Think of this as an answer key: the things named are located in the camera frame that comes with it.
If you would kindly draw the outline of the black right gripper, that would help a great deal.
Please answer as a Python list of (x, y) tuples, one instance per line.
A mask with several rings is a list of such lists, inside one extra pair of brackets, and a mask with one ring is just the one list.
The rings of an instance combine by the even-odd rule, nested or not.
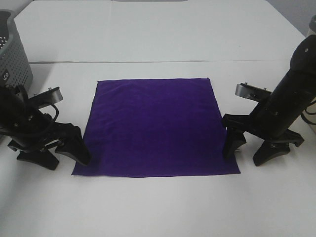
[(255, 125), (249, 115), (229, 115), (222, 118), (222, 125), (227, 129), (226, 141), (223, 148), (223, 156), (230, 158), (234, 152), (246, 143), (244, 132), (248, 132), (264, 140), (261, 147), (253, 156), (256, 166), (260, 166), (273, 158), (286, 155), (290, 152), (289, 144), (299, 147), (303, 137), (294, 131), (287, 129), (280, 136), (274, 137), (267, 131)]

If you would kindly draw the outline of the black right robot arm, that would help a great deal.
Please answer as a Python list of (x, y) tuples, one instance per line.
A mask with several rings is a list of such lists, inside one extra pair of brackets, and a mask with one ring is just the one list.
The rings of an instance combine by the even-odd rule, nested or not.
[(303, 111), (315, 103), (316, 97), (316, 37), (306, 37), (295, 49), (290, 60), (290, 69), (270, 92), (246, 83), (236, 86), (235, 94), (253, 100), (257, 105), (248, 115), (225, 114), (221, 120), (227, 130), (223, 157), (229, 159), (246, 143), (245, 132), (263, 139), (263, 144), (253, 156), (256, 166), (286, 155), (290, 144), (299, 147), (303, 137), (290, 125), (301, 117)]

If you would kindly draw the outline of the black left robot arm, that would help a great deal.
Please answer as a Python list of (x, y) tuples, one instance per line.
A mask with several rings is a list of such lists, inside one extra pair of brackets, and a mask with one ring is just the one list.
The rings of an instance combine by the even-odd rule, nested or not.
[(91, 154), (85, 146), (81, 129), (72, 123), (59, 123), (56, 103), (63, 99), (59, 87), (29, 97), (24, 86), (0, 89), (0, 133), (11, 141), (8, 147), (19, 152), (17, 160), (55, 170), (55, 153), (88, 165)]

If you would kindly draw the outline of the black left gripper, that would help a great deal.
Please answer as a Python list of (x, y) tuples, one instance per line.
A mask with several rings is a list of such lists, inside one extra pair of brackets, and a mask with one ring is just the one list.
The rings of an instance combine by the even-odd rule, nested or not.
[(17, 160), (55, 170), (59, 160), (49, 151), (67, 156), (81, 165), (88, 165), (91, 155), (81, 137), (81, 130), (71, 123), (55, 122), (45, 133), (12, 137), (8, 147), (19, 151)]

